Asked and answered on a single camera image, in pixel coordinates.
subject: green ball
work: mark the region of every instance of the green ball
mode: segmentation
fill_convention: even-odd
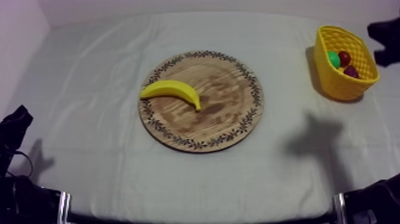
[[[340,58],[337,53],[335,53],[334,51],[328,51],[328,58],[329,58],[330,63],[335,68],[338,69],[340,67]]]

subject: yellow banana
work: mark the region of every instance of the yellow banana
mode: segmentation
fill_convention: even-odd
[[[200,98],[196,90],[188,84],[176,80],[160,80],[148,85],[140,92],[140,98],[158,96],[175,96],[195,105],[196,111],[201,109]]]

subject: plastic basket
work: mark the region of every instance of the plastic basket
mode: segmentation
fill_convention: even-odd
[[[357,69],[360,79],[334,68],[328,59],[328,51],[347,51],[351,56],[350,65]],[[318,29],[314,59],[322,90],[336,99],[357,99],[379,80],[375,62],[363,40],[340,27],[322,26]]]

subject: white tablecloth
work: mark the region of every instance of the white tablecloth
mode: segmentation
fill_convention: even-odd
[[[36,160],[34,179],[71,193],[75,212],[121,220],[256,222],[330,211],[334,193],[400,172],[400,75],[399,65],[380,69],[360,102],[321,96],[307,55],[324,24],[380,48],[367,24],[256,13],[140,15],[52,30],[8,107],[24,104],[35,118],[21,149]],[[254,71],[264,114],[228,150],[179,153],[146,132],[138,93],[158,63],[203,49]]]

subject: wooden plate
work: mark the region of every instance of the wooden plate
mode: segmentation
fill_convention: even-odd
[[[245,138],[263,112],[263,90],[247,66],[214,51],[169,58],[149,75],[142,89],[158,80],[186,82],[200,95],[202,110],[174,97],[139,101],[140,118],[163,144],[190,153],[225,149]]]

